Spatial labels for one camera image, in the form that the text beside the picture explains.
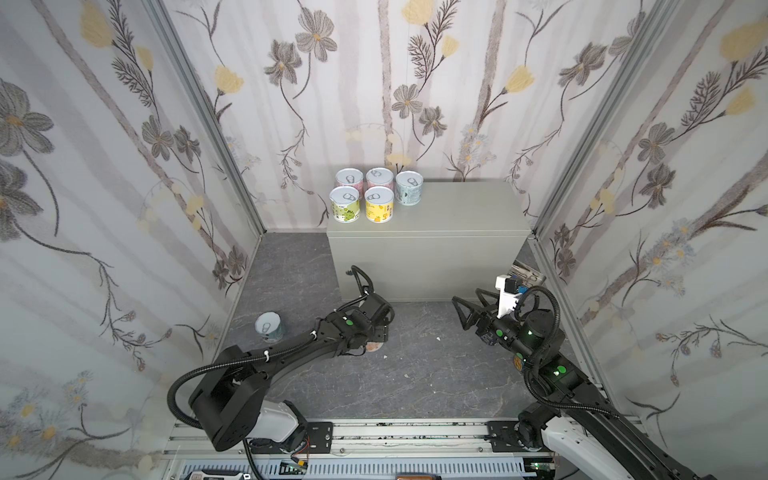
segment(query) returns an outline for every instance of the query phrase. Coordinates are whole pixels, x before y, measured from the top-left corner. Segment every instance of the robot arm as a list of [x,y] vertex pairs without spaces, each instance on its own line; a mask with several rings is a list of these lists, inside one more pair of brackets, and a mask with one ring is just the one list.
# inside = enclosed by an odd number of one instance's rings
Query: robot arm
[[[385,342],[395,317],[392,306],[373,292],[371,279],[357,266],[348,274],[357,280],[359,298],[318,319],[314,328],[266,349],[244,353],[238,346],[226,348],[215,363],[192,370],[171,385],[169,410],[187,425],[205,430],[214,448],[222,452],[251,433],[273,382],[309,361],[343,355],[368,342]],[[360,276],[367,284],[362,284]],[[176,393],[202,375],[189,398],[195,419],[178,407]]]
[[[627,421],[589,378],[559,353],[565,335],[559,329],[560,307],[551,292],[534,286],[517,294],[514,280],[500,278],[500,293],[475,291],[481,304],[456,296],[453,304],[464,330],[476,325],[475,333],[485,343],[498,343],[514,355],[515,368],[537,400],[518,416],[515,430],[520,445],[531,450],[546,445],[595,480],[699,480]],[[533,309],[521,314],[525,299],[535,293],[549,300],[551,310],[539,308],[536,297]],[[569,422],[561,418],[561,412],[584,426],[596,442],[578,439],[578,431],[568,430]],[[715,480],[711,475],[704,479]]]

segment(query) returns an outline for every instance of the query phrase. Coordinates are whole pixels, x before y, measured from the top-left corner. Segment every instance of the can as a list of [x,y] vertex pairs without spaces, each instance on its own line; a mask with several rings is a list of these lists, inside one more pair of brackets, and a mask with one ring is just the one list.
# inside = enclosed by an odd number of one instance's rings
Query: can
[[331,190],[333,218],[341,223],[349,223],[360,216],[360,194],[355,187],[336,187]]
[[395,194],[387,187],[370,187],[366,191],[366,216],[376,223],[388,222],[395,207]]
[[343,168],[336,172],[336,186],[337,187],[355,187],[362,197],[362,172],[356,168]]
[[267,343],[279,342],[285,335],[285,327],[280,322],[280,315],[275,312],[267,312],[259,315],[254,324],[256,332]]
[[395,178],[395,199],[401,205],[416,205],[422,199],[424,177],[419,172],[402,171]]
[[390,190],[395,190],[395,175],[389,168],[377,167],[368,170],[366,182],[368,188],[387,187]]

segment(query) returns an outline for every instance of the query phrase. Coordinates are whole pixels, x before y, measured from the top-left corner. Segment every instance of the gray cabinet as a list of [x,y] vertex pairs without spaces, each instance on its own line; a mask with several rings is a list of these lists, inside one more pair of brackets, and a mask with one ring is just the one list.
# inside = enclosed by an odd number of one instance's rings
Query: gray cabinet
[[395,203],[392,219],[373,223],[330,221],[328,240],[343,300],[358,296],[357,265],[376,292],[391,302],[472,298],[475,288],[494,289],[530,234],[509,184],[426,182],[421,201]]

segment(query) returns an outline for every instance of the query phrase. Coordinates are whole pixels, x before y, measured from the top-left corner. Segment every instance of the gray floor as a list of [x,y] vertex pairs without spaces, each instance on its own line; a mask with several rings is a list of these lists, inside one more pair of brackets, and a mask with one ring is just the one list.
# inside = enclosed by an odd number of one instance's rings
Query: gray floor
[[[518,258],[535,265],[527,244]],[[266,311],[279,313],[291,336],[340,303],[325,234],[268,233],[224,346],[265,346],[253,323]],[[451,303],[394,307],[396,319],[381,349],[312,362],[280,380],[267,398],[290,400],[307,418],[516,416],[533,401],[511,354],[462,330]],[[573,358],[570,345],[563,352]]]

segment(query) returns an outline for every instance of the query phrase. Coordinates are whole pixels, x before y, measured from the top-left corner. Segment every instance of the floral wallpaper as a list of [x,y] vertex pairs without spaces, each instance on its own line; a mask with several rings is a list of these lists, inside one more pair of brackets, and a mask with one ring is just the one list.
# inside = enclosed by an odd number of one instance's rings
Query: floral wallpaper
[[0,7],[0,463],[160,478],[257,237],[146,12]]
[[681,2],[539,239],[620,407],[718,478],[765,476],[767,105],[765,2]]
[[505,179],[536,221],[648,0],[164,0],[267,227],[344,167]]

